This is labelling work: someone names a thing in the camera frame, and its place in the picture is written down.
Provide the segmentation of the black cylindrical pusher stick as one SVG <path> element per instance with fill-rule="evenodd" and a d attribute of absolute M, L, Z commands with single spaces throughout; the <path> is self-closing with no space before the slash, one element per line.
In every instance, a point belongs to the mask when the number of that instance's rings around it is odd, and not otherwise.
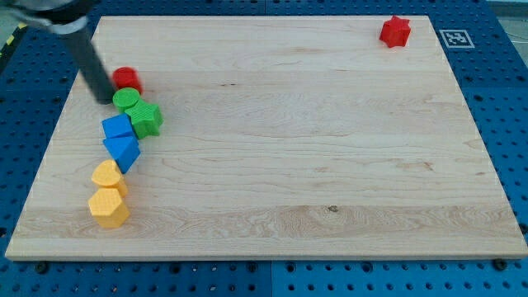
<path fill-rule="evenodd" d="M 108 73 L 92 43 L 90 31 L 84 26 L 61 35 L 61 40 L 73 57 L 97 103 L 112 103 L 115 93 Z"/>

